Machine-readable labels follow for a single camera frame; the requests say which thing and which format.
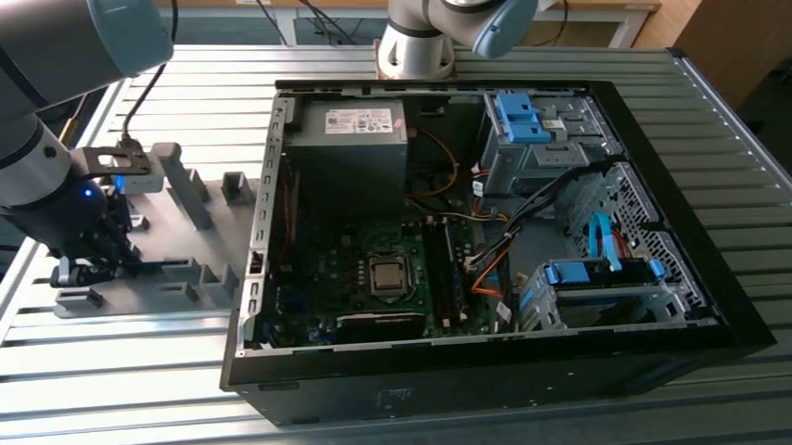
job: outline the ram slot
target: ram slot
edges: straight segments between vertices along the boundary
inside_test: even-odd
[[[464,279],[445,223],[424,225],[427,273],[431,280],[435,322],[443,327],[460,323],[465,302]]]

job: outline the sticker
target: sticker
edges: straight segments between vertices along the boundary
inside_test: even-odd
[[[484,182],[475,181],[473,182],[473,195],[477,197],[484,197]]]
[[[497,303],[496,312],[500,315],[500,318],[507,320],[507,323],[512,320],[512,310],[507,307],[503,301]]]
[[[395,122],[389,108],[332,109],[325,114],[327,134],[393,133]]]
[[[413,388],[385,389],[377,393],[377,408],[384,411],[405,408],[412,398]]]
[[[566,122],[562,119],[555,119],[552,121],[543,121],[543,126],[550,129],[564,129]]]

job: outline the metal slotted table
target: metal slotted table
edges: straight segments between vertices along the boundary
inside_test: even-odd
[[[258,177],[277,79],[375,76],[368,47],[182,46],[133,121],[144,144],[180,141],[202,178]],[[278,429],[218,388],[228,312],[61,320],[34,279],[54,261],[30,240],[0,286],[0,439],[47,444],[615,443],[792,436],[792,181],[694,66],[667,51],[461,52],[464,79],[616,83],[738,273],[779,345],[650,394],[484,413]],[[114,85],[82,145],[113,144],[152,75]]]

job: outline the motherboard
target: motherboard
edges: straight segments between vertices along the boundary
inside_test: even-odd
[[[457,337],[491,332],[491,301],[469,292],[473,224],[319,224],[281,266],[264,333],[278,347]]]

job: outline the robotic arm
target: robotic arm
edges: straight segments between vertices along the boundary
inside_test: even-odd
[[[484,58],[504,56],[534,21],[538,0],[392,0],[379,48],[391,79],[443,79],[453,72],[452,39]]]
[[[0,0],[0,215],[62,259],[54,286],[107,281],[141,262],[126,198],[93,179],[152,166],[133,139],[67,150],[34,113],[173,52],[152,0]],[[125,167],[99,162],[105,155]]]
[[[536,8],[538,0],[392,0],[381,72],[447,77],[452,38],[483,57],[503,56]],[[146,175],[152,165],[129,138],[70,151],[34,113],[173,54],[152,0],[0,0],[0,215],[61,259],[53,286],[87,286],[144,267],[128,239],[128,200],[110,177]],[[122,162],[103,164],[106,156]]]

